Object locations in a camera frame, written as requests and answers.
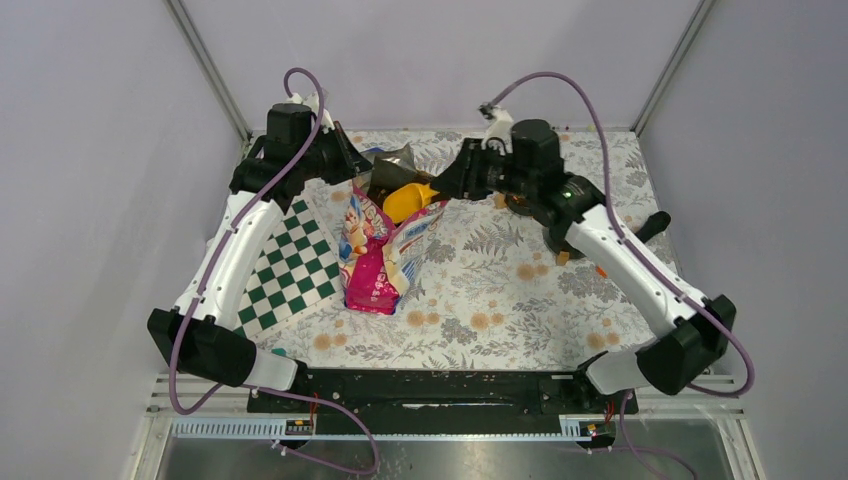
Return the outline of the yellow plastic scoop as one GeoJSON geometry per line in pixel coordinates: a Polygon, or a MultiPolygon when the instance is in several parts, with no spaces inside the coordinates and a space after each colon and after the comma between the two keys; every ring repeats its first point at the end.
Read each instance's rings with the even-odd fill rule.
{"type": "Polygon", "coordinates": [[[382,210],[394,224],[400,224],[429,205],[438,194],[430,184],[409,183],[389,194],[382,210]]]}

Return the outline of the pink blue pet food bag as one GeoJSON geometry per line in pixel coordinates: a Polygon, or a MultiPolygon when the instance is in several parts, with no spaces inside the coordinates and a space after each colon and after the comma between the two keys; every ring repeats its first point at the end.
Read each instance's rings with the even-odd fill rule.
{"type": "Polygon", "coordinates": [[[447,201],[434,194],[400,222],[385,206],[396,191],[433,178],[419,168],[412,146],[364,153],[372,170],[352,181],[338,258],[344,306],[391,315],[416,285],[425,252],[435,241],[447,201]]]}

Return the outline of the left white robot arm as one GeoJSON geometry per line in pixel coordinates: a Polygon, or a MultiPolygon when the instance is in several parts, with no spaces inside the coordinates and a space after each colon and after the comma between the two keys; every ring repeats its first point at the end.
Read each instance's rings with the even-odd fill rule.
{"type": "Polygon", "coordinates": [[[296,361],[260,349],[237,334],[238,306],[273,230],[307,181],[335,185],[370,170],[318,97],[293,95],[271,107],[267,130],[236,167],[224,216],[200,267],[168,310],[154,310],[147,329],[168,365],[230,387],[272,389],[288,411],[309,401],[296,361]]]}

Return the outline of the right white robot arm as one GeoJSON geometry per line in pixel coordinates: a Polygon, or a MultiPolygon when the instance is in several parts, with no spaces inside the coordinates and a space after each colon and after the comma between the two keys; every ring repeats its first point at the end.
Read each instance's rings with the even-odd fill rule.
{"type": "Polygon", "coordinates": [[[431,183],[457,199],[491,192],[523,199],[554,248],[581,253],[600,267],[647,321],[655,338],[639,347],[602,353],[578,369],[575,402],[597,412],[613,394],[652,386],[676,395],[727,350],[736,307],[724,295],[708,298],[668,268],[610,212],[607,197],[564,168],[559,137],[548,122],[511,127],[505,153],[478,138],[464,139],[456,159],[431,183]]]}

